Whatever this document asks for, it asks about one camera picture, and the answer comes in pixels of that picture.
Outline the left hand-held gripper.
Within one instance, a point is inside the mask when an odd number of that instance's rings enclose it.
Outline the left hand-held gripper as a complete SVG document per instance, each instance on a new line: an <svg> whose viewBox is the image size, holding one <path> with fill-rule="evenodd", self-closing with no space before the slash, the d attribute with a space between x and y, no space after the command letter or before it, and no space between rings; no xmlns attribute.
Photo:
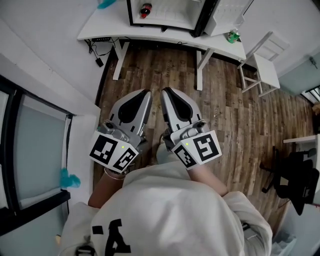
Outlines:
<svg viewBox="0 0 320 256"><path fill-rule="evenodd" d="M145 89L119 99L111 117L93 133L89 157L114 173L124 173L146 144L144 133L152 105L152 94Z"/></svg>

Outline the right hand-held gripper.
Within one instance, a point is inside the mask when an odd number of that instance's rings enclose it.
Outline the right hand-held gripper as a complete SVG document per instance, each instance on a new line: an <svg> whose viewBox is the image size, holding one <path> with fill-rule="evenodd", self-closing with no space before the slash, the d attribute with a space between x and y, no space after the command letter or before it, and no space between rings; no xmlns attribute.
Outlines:
<svg viewBox="0 0 320 256"><path fill-rule="evenodd" d="M209 130L205 121L199 121L202 119L200 109L192 98L178 89L166 87L161 91L161 106L169 129L177 130L165 131L166 148L187 170L222 155L216 132Z"/></svg>

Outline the black mini fridge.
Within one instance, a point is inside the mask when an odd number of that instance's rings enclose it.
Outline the black mini fridge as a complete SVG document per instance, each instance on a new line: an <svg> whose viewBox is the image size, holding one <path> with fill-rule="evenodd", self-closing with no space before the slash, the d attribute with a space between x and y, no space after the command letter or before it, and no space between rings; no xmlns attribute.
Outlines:
<svg viewBox="0 0 320 256"><path fill-rule="evenodd" d="M152 4L150 14L140 17L143 4ZM213 14L218 0L126 0L129 23L132 26L160 27L187 31L200 37Z"/></svg>

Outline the person's left forearm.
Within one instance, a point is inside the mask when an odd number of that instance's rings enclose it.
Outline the person's left forearm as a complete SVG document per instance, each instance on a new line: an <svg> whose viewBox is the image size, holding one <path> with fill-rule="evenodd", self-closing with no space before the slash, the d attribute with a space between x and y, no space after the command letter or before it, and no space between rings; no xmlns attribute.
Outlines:
<svg viewBox="0 0 320 256"><path fill-rule="evenodd" d="M88 206L100 209L118 190L123 187L126 175L116 174L109 169L104 171L93 189Z"/></svg>

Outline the person's right forearm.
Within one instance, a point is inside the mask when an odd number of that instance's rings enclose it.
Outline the person's right forearm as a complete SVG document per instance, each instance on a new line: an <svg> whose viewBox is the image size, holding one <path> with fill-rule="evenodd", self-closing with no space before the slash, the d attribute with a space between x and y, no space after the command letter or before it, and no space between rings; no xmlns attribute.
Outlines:
<svg viewBox="0 0 320 256"><path fill-rule="evenodd" d="M224 197L229 192L227 186L205 164L189 169L187 173L192 181L209 186L221 197Z"/></svg>

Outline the person's grey trousers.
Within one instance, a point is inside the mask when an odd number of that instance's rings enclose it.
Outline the person's grey trousers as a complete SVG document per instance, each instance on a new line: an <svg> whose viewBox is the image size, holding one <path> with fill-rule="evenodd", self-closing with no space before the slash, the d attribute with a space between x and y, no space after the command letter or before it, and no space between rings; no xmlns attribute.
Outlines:
<svg viewBox="0 0 320 256"><path fill-rule="evenodd" d="M171 162L179 162L179 158L171 151L167 150L166 144L161 143L156 152L156 161L158 165Z"/></svg>

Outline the green soda can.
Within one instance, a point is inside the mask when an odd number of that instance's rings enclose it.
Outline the green soda can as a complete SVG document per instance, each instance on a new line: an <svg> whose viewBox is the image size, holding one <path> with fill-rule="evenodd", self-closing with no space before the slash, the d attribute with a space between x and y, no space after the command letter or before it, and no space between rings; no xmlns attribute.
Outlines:
<svg viewBox="0 0 320 256"><path fill-rule="evenodd" d="M228 33L227 41L231 44L235 43L240 38L238 29L233 29Z"/></svg>

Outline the teal cloth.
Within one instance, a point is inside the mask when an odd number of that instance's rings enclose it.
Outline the teal cloth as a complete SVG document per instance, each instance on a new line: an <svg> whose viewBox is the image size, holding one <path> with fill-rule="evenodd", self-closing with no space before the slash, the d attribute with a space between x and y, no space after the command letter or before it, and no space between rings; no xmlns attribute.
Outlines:
<svg viewBox="0 0 320 256"><path fill-rule="evenodd" d="M81 180L74 174L69 174L66 168L62 168L60 171L60 187L66 188L79 188Z"/></svg>

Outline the white chair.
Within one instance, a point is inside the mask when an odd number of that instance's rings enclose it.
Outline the white chair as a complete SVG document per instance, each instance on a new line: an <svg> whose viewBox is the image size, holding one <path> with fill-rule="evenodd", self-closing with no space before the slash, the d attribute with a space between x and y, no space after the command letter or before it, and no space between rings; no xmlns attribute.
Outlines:
<svg viewBox="0 0 320 256"><path fill-rule="evenodd" d="M237 67L240 73L242 92L257 87L259 97L263 97L280 88L274 60L289 48L290 44L277 33L269 31L246 55L246 59ZM245 76L244 65L253 65L255 78Z"/></svg>

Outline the person's white sweatshirt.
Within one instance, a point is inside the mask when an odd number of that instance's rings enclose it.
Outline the person's white sweatshirt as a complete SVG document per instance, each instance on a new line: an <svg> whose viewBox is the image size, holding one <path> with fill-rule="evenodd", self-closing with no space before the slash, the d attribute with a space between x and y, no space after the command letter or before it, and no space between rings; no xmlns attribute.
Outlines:
<svg viewBox="0 0 320 256"><path fill-rule="evenodd" d="M239 191L221 197L179 162L129 173L101 208L78 202L59 253L76 256L270 256L272 230Z"/></svg>

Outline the blue plastic bag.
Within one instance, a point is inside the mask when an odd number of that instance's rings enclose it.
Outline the blue plastic bag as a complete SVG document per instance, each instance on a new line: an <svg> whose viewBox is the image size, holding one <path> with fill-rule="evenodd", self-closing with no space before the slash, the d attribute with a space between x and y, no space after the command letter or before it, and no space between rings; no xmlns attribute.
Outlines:
<svg viewBox="0 0 320 256"><path fill-rule="evenodd" d="M117 0L101 0L99 5L97 6L97 9L102 10L106 9L110 5L114 4Z"/></svg>

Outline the frosted glass door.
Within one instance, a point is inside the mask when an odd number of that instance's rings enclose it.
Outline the frosted glass door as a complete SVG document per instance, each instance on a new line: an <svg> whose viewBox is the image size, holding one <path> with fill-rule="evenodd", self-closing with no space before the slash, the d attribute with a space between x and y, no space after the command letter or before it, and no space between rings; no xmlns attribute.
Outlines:
<svg viewBox="0 0 320 256"><path fill-rule="evenodd" d="M318 69L309 61L312 56ZM279 78L280 88L292 95L298 95L320 85L320 51Z"/></svg>

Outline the black office chair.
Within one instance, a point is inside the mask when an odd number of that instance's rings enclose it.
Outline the black office chair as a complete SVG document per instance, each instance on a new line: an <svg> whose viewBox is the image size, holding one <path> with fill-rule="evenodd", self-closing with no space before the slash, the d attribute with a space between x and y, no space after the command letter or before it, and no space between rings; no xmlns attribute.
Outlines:
<svg viewBox="0 0 320 256"><path fill-rule="evenodd" d="M261 191L268 193L274 188L281 199L288 199L293 204L296 213L300 216L306 204L313 203L320 172L314 168L311 157L317 153L316 148L305 151L291 152L285 158L280 157L279 150L272 147L271 168L262 163L259 168L270 172L272 179L267 187Z"/></svg>

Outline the white plastic bag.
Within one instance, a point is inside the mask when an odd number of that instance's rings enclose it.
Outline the white plastic bag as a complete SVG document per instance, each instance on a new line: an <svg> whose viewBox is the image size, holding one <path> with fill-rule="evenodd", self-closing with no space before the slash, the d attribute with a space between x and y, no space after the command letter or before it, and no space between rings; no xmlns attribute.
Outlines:
<svg viewBox="0 0 320 256"><path fill-rule="evenodd" d="M289 256L296 241L294 235L280 231L272 241L270 256Z"/></svg>

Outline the black window frame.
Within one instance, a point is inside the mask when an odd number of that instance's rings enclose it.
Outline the black window frame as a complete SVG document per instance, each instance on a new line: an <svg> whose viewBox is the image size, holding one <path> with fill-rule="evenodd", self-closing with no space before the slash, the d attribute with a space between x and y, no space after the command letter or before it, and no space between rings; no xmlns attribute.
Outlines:
<svg viewBox="0 0 320 256"><path fill-rule="evenodd" d="M65 189L58 193L22 208L20 206L14 172L14 142L18 111L24 90L0 75L0 92L8 94L4 108L4 120L0 135L0 165L4 195L8 206L0 207L0 237L46 214L54 208L68 203L71 194Z"/></svg>

